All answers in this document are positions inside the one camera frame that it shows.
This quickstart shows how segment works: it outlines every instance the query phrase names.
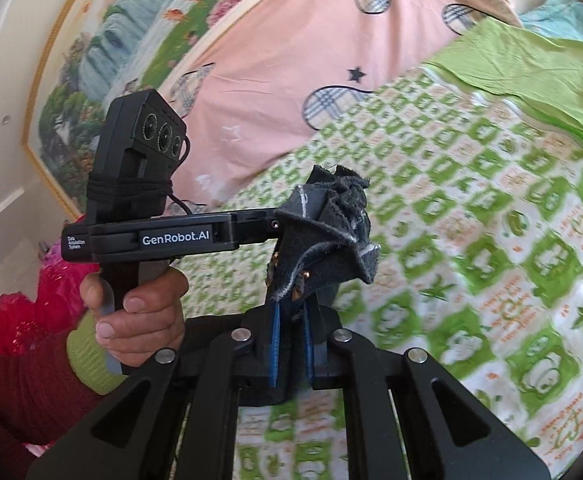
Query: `green cuff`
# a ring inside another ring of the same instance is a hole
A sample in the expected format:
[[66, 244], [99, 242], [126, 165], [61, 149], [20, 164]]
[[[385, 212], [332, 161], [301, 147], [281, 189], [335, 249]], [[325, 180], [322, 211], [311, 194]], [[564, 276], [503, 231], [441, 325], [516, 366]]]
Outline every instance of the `green cuff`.
[[78, 379], [99, 395], [106, 395], [125, 379], [112, 374], [105, 362], [106, 350], [95, 340], [94, 313], [87, 312], [66, 338], [66, 354]]

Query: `white wall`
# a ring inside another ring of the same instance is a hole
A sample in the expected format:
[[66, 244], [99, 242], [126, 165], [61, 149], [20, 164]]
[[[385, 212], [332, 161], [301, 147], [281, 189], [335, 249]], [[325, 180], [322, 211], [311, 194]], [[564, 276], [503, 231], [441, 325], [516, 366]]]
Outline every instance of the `white wall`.
[[34, 73], [65, 1], [0, 0], [0, 294], [35, 294], [37, 244], [52, 244], [65, 219], [21, 145]]

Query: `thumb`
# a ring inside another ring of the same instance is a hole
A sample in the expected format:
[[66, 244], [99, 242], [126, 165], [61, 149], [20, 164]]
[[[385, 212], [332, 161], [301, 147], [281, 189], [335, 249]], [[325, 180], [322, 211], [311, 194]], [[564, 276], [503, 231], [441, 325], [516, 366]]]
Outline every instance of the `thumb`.
[[97, 310], [104, 303], [104, 287], [98, 274], [88, 274], [80, 284], [80, 297], [89, 310]]

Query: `silver screw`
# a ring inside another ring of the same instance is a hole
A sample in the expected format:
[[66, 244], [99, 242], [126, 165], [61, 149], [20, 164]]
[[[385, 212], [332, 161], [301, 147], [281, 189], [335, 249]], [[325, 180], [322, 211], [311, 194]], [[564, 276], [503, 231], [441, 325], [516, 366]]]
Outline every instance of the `silver screw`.
[[427, 352], [422, 348], [412, 348], [409, 353], [407, 353], [407, 357], [409, 357], [409, 361], [420, 364], [427, 361]]
[[173, 363], [175, 359], [175, 350], [171, 348], [163, 348], [156, 352], [156, 361], [158, 361], [161, 365], [168, 365], [169, 363]]
[[353, 334], [346, 328], [337, 328], [334, 330], [334, 333], [332, 333], [332, 337], [334, 340], [338, 341], [338, 343], [347, 343], [347, 341], [351, 341]]
[[234, 341], [249, 341], [249, 339], [251, 338], [251, 330], [249, 330], [248, 328], [236, 328], [232, 333], [231, 333], [231, 338]]

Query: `human hand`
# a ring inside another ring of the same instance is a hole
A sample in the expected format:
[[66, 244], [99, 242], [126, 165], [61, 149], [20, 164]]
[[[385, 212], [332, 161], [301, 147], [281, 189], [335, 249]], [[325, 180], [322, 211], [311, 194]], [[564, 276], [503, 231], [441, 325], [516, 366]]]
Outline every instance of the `human hand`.
[[184, 336], [180, 298], [187, 290], [185, 275], [169, 267], [159, 278], [129, 291], [124, 310], [105, 316], [100, 310], [105, 301], [100, 276], [89, 274], [80, 284], [80, 296], [96, 320], [96, 341], [118, 361], [134, 367], [161, 348], [180, 347]]

